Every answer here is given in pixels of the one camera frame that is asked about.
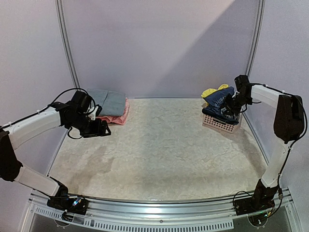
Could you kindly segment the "navy printed t-shirt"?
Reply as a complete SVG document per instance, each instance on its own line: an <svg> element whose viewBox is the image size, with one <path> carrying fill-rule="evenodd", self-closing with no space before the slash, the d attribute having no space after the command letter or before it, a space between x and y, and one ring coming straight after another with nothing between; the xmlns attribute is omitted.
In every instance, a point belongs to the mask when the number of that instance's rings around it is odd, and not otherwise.
<svg viewBox="0 0 309 232"><path fill-rule="evenodd" d="M231 125L238 124L239 115L230 113L225 107L225 98L228 95L233 96L234 93L234 88L229 86L228 88L218 90L203 98L206 102L206 107L202 109L202 113Z"/></svg>

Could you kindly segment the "grey-blue button shirt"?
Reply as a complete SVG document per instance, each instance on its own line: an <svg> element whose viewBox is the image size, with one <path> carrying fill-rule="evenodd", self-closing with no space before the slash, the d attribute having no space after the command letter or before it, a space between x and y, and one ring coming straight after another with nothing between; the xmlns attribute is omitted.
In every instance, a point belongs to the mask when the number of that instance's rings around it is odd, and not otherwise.
<svg viewBox="0 0 309 232"><path fill-rule="evenodd" d="M126 107L126 95L122 92L116 92L103 89L87 89L89 95L95 100L95 103L102 107L98 116L122 116Z"/></svg>

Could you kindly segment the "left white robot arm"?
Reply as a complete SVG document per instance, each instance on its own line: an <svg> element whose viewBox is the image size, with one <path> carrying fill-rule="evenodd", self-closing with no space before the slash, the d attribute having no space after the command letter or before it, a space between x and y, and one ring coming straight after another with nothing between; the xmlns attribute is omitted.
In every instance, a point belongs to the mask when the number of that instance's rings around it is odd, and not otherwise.
<svg viewBox="0 0 309 232"><path fill-rule="evenodd" d="M5 181L17 182L53 197L62 210L72 205L70 196L61 189L60 182L23 165L15 150L30 139L57 127L77 129L82 138L110 136L106 121L96 118L100 107L80 107L72 102L51 104L46 110L17 123L8 123L0 129L0 176Z"/></svg>

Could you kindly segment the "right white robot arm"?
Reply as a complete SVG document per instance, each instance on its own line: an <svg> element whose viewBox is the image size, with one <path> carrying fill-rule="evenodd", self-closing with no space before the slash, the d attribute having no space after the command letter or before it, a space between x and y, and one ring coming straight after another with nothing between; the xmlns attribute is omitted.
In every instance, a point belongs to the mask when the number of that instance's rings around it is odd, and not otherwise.
<svg viewBox="0 0 309 232"><path fill-rule="evenodd" d="M268 167L260 182L263 188L279 186L279 179L293 145L305 133L305 113L300 96L277 90L265 84L237 83L237 92L224 100L230 115L238 115L245 105L257 100L276 110L273 121L274 147Z"/></svg>

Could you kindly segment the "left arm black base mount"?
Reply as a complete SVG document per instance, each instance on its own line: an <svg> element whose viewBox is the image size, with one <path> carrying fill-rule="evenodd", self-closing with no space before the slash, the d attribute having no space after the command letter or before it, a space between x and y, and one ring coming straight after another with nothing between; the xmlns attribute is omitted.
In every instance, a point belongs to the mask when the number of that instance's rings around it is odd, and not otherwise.
<svg viewBox="0 0 309 232"><path fill-rule="evenodd" d="M49 197L47 206L79 215L86 215L89 201L81 195L69 194L68 188L60 185L55 196Z"/></svg>

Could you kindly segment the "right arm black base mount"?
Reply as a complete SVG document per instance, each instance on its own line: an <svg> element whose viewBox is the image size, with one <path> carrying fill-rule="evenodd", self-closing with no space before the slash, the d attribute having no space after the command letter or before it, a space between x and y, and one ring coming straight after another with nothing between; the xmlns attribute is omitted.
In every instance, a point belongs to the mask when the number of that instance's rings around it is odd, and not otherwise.
<svg viewBox="0 0 309 232"><path fill-rule="evenodd" d="M254 227L263 227L268 219L281 207L283 193L280 184L274 187L265 187L262 180L258 180L254 193L251 195L245 191L247 198L237 199L237 192L232 200L236 215L247 215L249 223Z"/></svg>

